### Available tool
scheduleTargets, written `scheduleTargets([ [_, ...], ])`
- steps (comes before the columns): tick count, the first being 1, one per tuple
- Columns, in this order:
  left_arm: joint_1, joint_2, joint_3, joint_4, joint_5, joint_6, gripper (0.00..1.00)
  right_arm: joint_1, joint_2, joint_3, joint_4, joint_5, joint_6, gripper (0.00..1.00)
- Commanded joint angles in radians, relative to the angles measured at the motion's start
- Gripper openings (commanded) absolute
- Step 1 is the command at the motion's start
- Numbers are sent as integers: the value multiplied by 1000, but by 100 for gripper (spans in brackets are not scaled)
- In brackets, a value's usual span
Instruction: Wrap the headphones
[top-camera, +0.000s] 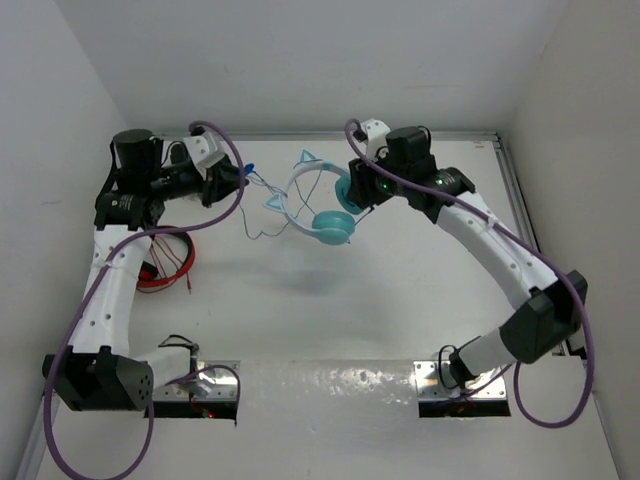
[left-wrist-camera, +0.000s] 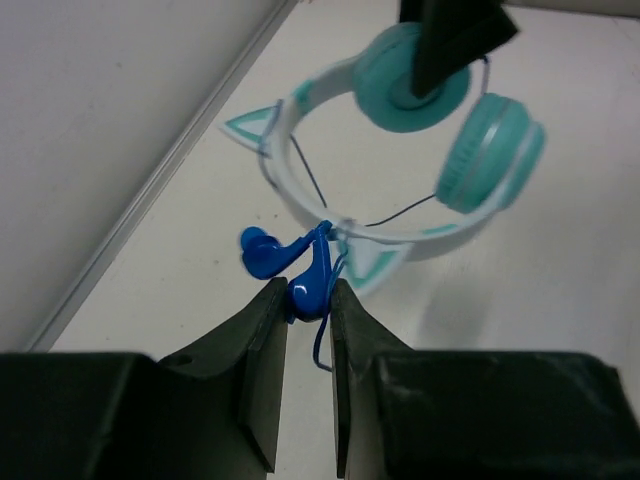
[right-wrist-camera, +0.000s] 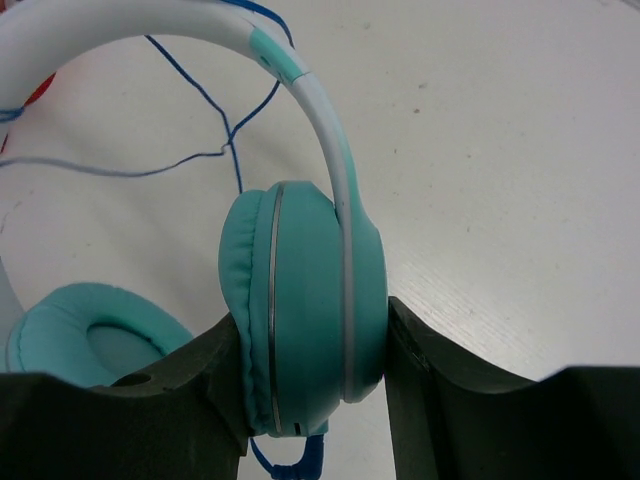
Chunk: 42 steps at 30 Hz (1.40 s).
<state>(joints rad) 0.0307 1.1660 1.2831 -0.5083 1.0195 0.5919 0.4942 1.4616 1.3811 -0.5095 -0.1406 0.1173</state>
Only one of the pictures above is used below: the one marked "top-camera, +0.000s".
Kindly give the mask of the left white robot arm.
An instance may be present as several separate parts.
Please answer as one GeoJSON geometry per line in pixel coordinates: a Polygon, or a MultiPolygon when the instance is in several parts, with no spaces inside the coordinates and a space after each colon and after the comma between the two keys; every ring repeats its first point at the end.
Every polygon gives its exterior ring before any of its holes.
{"type": "Polygon", "coordinates": [[[94,251],[83,300],[58,351],[46,356],[46,396],[73,411],[141,411],[153,392],[188,375],[193,347],[164,344],[134,357],[129,326],[139,273],[169,200],[196,196],[210,207],[242,196],[238,150],[220,128],[195,122],[183,137],[132,129],[109,145],[111,168],[95,201],[94,251]]]}

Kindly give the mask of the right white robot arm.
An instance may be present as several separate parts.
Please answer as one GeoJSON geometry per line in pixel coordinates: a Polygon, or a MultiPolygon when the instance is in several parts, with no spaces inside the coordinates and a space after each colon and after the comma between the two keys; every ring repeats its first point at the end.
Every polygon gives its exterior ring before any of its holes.
{"type": "Polygon", "coordinates": [[[502,365],[532,364],[579,331],[584,277],[577,271],[558,276],[491,213],[468,177],[454,167],[438,168],[428,129],[390,130],[378,120],[351,119],[345,133],[352,147],[366,146],[349,164],[345,199],[360,209],[405,199],[467,249],[514,310],[500,327],[450,354],[448,373],[456,387],[502,365]]]}

